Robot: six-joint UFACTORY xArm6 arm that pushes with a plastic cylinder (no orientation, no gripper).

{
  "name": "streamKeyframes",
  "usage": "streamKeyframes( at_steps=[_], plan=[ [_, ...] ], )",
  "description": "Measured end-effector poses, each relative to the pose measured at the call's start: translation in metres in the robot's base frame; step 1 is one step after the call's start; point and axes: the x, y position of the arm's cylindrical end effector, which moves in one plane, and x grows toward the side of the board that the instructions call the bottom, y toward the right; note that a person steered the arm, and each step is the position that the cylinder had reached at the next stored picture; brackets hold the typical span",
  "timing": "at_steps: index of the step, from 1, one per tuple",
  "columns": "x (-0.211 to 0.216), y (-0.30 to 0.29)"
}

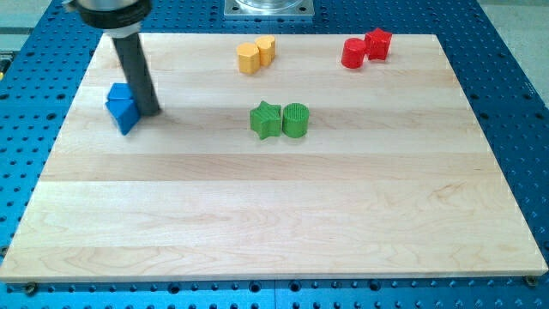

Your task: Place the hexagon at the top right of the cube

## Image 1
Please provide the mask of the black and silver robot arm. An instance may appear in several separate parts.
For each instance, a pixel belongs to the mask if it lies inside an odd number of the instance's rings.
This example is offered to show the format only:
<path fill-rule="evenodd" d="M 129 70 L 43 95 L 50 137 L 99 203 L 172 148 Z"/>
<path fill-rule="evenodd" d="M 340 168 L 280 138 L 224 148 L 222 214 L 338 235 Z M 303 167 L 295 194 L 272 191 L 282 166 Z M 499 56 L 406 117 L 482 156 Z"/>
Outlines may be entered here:
<path fill-rule="evenodd" d="M 63 0 L 62 5 L 114 39 L 138 33 L 153 8 L 151 0 Z"/>

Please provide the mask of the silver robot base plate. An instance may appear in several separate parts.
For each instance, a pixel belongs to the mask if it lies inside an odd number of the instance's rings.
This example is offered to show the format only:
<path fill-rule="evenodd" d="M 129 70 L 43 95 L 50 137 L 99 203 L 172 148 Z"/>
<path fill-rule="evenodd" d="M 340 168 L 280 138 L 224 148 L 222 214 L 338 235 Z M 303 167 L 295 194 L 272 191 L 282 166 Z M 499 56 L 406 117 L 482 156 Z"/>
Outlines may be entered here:
<path fill-rule="evenodd" d="M 313 16 L 313 0 L 225 0 L 224 15 L 230 17 Z"/>

